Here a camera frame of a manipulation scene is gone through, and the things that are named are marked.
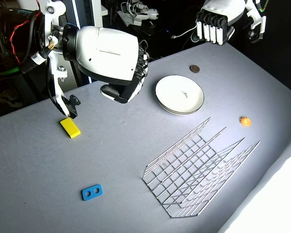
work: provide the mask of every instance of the stacked plate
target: stacked plate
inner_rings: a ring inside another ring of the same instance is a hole
[[[187,115],[196,112],[204,103],[204,93],[193,80],[170,75],[162,78],[155,88],[160,105],[176,115]]]

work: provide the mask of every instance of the red wire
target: red wire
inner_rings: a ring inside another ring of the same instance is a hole
[[[36,16],[38,17],[38,16],[41,14],[41,8],[40,8],[40,3],[39,3],[39,1],[36,0],[36,2],[37,2],[38,7],[39,7],[39,13],[36,15]],[[19,60],[19,58],[18,58],[17,55],[16,55],[15,48],[14,48],[14,45],[13,45],[13,36],[14,36],[15,31],[17,30],[17,28],[19,28],[19,27],[21,27],[21,26],[23,26],[24,24],[29,23],[29,22],[30,22],[30,21],[27,19],[27,20],[25,20],[23,23],[16,25],[16,26],[14,27],[12,33],[11,33],[11,36],[10,36],[10,43],[11,43],[12,53],[13,53],[13,55],[15,56],[15,58],[16,58],[16,60],[17,60],[17,62],[18,62],[19,64],[20,64],[20,60]]]

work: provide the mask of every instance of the wire grid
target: wire grid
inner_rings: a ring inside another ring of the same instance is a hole
[[[206,142],[199,133],[208,121],[188,133],[145,169],[144,182],[170,217],[200,214],[257,146],[227,160],[245,138],[216,152],[209,143],[225,128]]]

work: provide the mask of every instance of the green cable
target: green cable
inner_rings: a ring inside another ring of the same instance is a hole
[[[267,7],[267,4],[268,4],[268,1],[269,0],[266,0],[266,3],[265,3],[265,5],[264,5],[264,7],[263,8],[260,8],[260,12],[264,12],[265,11],[265,9],[266,9],[266,7]]]
[[[19,71],[19,68],[18,67],[14,67],[10,70],[6,70],[4,72],[1,72],[0,75],[8,75],[8,74],[13,74],[13,73],[16,73]]]

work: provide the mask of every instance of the gray tabletop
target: gray tabletop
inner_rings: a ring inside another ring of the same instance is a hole
[[[200,72],[190,72],[190,65]],[[162,109],[154,86],[183,75],[204,91],[196,113]],[[99,93],[96,82],[75,89],[82,102],[74,120],[81,135],[70,139],[50,100],[0,117],[0,233],[177,232],[220,229],[291,140],[291,91],[230,45],[200,45],[149,65],[141,92],[129,104]],[[240,116],[252,119],[250,128]],[[254,153],[197,217],[170,219],[141,177],[145,166],[198,124],[212,145],[246,137]],[[83,201],[81,190],[100,183],[104,194]]]

